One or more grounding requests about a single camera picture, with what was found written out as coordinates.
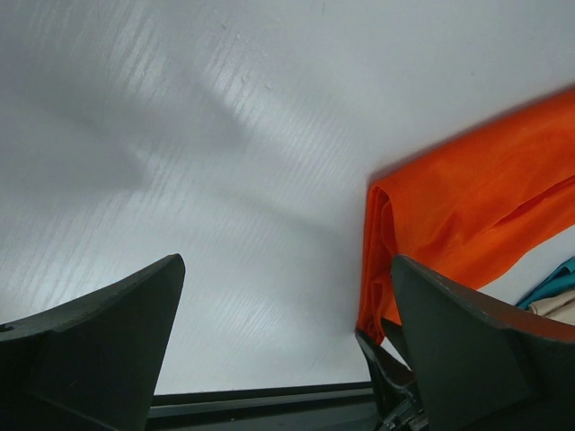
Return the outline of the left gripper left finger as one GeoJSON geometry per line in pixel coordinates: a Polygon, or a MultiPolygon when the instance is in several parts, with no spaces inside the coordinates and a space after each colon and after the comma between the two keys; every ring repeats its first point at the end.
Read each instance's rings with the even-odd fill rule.
{"type": "Polygon", "coordinates": [[[3,430],[142,430],[185,277],[179,254],[1,326],[3,430]]]}

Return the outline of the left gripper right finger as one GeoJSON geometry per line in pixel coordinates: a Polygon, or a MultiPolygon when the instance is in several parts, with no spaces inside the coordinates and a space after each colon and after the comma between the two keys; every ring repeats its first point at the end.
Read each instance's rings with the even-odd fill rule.
{"type": "Polygon", "coordinates": [[[406,256],[391,269],[432,430],[572,430],[574,328],[457,284],[406,256]]]}

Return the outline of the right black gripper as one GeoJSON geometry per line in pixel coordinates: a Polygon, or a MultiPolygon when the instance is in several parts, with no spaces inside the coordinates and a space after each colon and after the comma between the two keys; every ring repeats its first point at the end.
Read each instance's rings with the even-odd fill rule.
{"type": "Polygon", "coordinates": [[[375,395],[379,416],[376,430],[426,430],[427,415],[415,374],[365,331],[356,330],[355,337],[367,361],[375,395]]]}

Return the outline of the orange t shirt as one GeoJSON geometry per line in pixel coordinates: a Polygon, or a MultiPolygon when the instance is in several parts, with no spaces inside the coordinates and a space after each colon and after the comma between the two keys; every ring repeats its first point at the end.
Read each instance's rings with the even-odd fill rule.
{"type": "Polygon", "coordinates": [[[391,280],[405,255],[472,289],[574,223],[574,91],[468,132],[367,192],[357,327],[400,321],[391,280]]]}

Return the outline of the brown cardboard sheet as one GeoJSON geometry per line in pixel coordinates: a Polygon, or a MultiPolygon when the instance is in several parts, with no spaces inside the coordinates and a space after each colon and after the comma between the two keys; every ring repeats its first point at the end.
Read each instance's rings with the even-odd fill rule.
{"type": "Polygon", "coordinates": [[[575,291],[532,302],[528,310],[547,319],[575,325],[575,291]]]}

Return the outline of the teal cloth under cardboard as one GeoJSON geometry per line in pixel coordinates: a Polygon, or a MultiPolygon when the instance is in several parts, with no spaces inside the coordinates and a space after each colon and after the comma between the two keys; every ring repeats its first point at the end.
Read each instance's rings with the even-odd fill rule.
{"type": "Polygon", "coordinates": [[[517,307],[526,310],[536,301],[562,294],[574,287],[574,258],[564,261],[546,279],[525,294],[517,307]]]}

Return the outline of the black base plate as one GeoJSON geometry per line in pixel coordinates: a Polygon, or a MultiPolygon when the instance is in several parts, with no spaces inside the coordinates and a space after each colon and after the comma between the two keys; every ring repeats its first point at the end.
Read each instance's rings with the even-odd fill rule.
{"type": "Polygon", "coordinates": [[[147,430],[377,430],[371,383],[155,395],[147,430]]]}

